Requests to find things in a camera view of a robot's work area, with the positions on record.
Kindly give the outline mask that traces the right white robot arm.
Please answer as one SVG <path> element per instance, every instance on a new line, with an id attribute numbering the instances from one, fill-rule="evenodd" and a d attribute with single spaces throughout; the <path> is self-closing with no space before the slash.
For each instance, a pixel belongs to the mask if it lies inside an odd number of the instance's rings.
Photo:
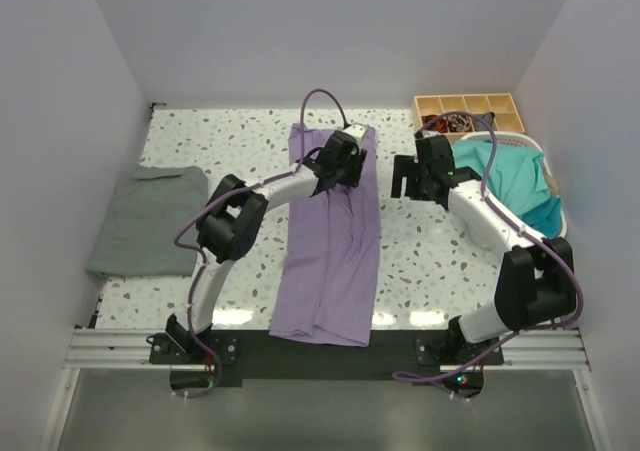
<path id="1" fill-rule="evenodd" d="M 549 239 L 520 220 L 490 192 L 487 174 L 456 164 L 443 135 L 419 131 L 414 139 L 415 154 L 394 159 L 392 197 L 437 203 L 502 259 L 492 300 L 449 321 L 436 349 L 439 360 L 466 364 L 481 344 L 505 333 L 541 328 L 557 318 L 575 320 L 584 303 L 568 241 Z"/>

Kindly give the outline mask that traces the purple t shirt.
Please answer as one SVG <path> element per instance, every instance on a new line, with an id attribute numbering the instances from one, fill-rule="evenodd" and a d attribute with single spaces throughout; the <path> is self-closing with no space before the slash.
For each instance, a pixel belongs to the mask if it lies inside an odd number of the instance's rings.
<path id="1" fill-rule="evenodd" d="M 289 205 L 287 251 L 269 333 L 302 343 L 366 347 L 380 261 L 376 131 L 357 187 Z"/>

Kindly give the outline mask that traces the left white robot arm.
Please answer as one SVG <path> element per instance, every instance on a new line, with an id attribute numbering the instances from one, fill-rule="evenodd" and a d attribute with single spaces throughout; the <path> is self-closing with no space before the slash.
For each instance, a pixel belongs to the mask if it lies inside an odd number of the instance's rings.
<path id="1" fill-rule="evenodd" d="M 265 215 L 336 186 L 357 187 L 367 157 L 368 131 L 362 124 L 335 131 L 289 170 L 253 183 L 233 174 L 223 178 L 187 225 L 197 231 L 191 248 L 198 258 L 184 310 L 172 314 L 165 327 L 173 353 L 183 362 L 196 363 L 205 354 L 215 354 L 205 338 L 215 304 L 231 269 L 256 242 Z"/>

